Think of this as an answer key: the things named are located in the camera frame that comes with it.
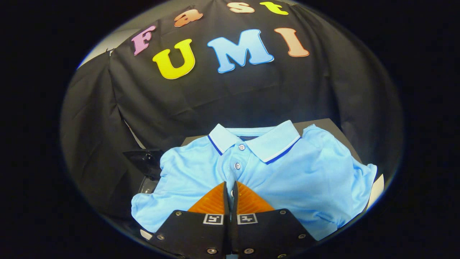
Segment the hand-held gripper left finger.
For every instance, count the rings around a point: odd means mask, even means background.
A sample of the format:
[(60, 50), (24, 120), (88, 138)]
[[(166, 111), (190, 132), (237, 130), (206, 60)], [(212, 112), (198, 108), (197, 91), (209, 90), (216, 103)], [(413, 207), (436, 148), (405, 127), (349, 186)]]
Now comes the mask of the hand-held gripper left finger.
[(222, 182), (189, 210), (174, 210), (149, 244), (180, 258), (226, 258), (231, 253), (229, 224), (228, 191)]

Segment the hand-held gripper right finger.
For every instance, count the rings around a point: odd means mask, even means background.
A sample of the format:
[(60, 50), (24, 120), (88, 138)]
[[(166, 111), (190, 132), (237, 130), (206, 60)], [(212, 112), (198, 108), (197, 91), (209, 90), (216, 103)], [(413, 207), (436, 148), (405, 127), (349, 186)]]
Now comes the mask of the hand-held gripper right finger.
[(316, 243), (287, 208), (273, 208), (239, 181), (232, 193), (230, 247), (238, 258), (289, 258)]

